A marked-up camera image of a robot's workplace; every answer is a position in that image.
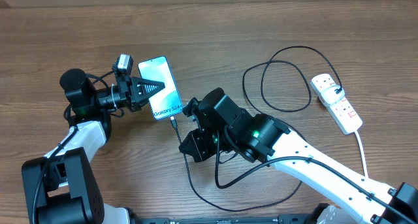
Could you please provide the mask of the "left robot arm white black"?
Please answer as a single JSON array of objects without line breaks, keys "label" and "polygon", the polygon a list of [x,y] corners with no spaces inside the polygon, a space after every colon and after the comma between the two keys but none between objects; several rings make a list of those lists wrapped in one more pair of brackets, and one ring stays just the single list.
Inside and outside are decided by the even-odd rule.
[{"label": "left robot arm white black", "polygon": [[130,208],[103,201],[90,162],[110,139],[117,110],[135,112],[164,89],[162,82],[132,77],[131,66],[112,68],[117,84],[95,89],[102,77],[70,69],[59,81],[69,101],[68,135],[42,157],[22,165],[30,223],[140,223]]}]

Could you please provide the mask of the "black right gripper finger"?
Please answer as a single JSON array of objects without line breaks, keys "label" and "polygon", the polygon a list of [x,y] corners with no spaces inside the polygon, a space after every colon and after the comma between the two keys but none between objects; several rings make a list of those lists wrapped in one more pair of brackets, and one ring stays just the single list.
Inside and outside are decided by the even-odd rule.
[{"label": "black right gripper finger", "polygon": [[183,107],[183,114],[186,117],[192,117],[192,120],[197,123],[198,126],[201,126],[201,121],[203,119],[202,110],[199,108],[201,101],[192,98],[187,104]]},{"label": "black right gripper finger", "polygon": [[217,153],[219,143],[218,132],[195,129],[187,134],[179,146],[179,151],[192,156],[194,162],[200,163]]}]

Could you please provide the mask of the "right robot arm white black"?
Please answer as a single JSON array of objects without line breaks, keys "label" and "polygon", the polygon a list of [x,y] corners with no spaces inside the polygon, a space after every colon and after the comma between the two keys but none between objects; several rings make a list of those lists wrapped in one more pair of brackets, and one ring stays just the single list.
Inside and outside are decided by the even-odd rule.
[{"label": "right robot arm white black", "polygon": [[252,116],[221,88],[203,100],[192,98],[183,108],[197,123],[180,144],[181,153],[199,163],[221,151],[289,174],[337,204],[356,223],[416,223],[417,189],[397,189],[367,178],[308,144],[284,121],[267,114]]}]

